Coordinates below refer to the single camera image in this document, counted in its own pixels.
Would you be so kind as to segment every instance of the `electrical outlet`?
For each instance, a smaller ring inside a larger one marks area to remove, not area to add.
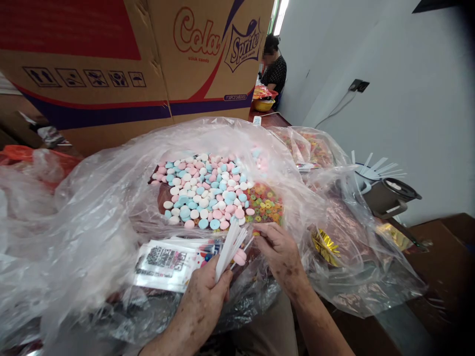
[[[348,88],[349,91],[364,92],[370,83],[362,81],[361,79],[355,79]]]

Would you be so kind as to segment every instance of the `wooden table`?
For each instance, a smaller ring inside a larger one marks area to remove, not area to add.
[[[292,126],[291,124],[287,122],[286,119],[284,119],[284,117],[279,112],[275,112],[273,109],[265,113],[251,109],[249,111],[249,117],[247,120],[252,122],[254,120],[254,116],[262,117],[261,126],[265,128],[269,126],[278,126],[278,127]]]

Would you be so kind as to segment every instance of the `brown box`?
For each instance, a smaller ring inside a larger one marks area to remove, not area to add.
[[[200,116],[247,119],[272,5],[11,1],[0,70],[85,155]]]

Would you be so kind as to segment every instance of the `clear plastic bag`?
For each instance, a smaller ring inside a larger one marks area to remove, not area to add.
[[[384,229],[377,233],[379,222],[356,185],[357,166],[348,163],[338,144],[315,129],[270,130],[286,143],[297,165],[315,164],[302,177],[325,201],[326,214],[310,222],[301,250],[314,289],[338,309],[359,317],[423,295],[425,284],[392,236]]]
[[[256,166],[255,150],[266,160],[266,171]],[[162,332],[181,294],[133,286],[140,245],[175,235],[219,238],[223,233],[168,225],[157,205],[165,187],[148,182],[159,161],[200,152],[238,156],[249,179],[282,198],[285,226],[300,246],[308,233],[301,220],[325,219],[324,200],[305,186],[286,146],[264,128],[235,119],[197,119],[103,150],[82,161],[54,196],[43,196],[38,181],[20,188],[2,176],[18,190],[14,199],[26,199],[23,189],[40,195],[45,205],[38,212],[19,207],[22,219],[8,212],[2,217],[8,227],[0,266],[3,340],[38,317],[46,348],[64,329],[92,329],[98,338],[139,346]],[[10,198],[2,203],[10,206]],[[217,332],[250,322],[279,291],[259,251],[251,248],[249,255],[249,265],[236,271]]]

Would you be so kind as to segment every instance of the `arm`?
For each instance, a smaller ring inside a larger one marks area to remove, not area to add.
[[[191,275],[186,293],[168,328],[150,341],[139,356],[192,356],[213,332],[223,302],[229,298],[233,273],[223,273],[215,285],[216,264],[213,257]]]
[[[275,222],[255,224],[254,228],[262,235],[256,236],[259,249],[295,308],[309,354],[354,356],[310,285],[294,239]]]

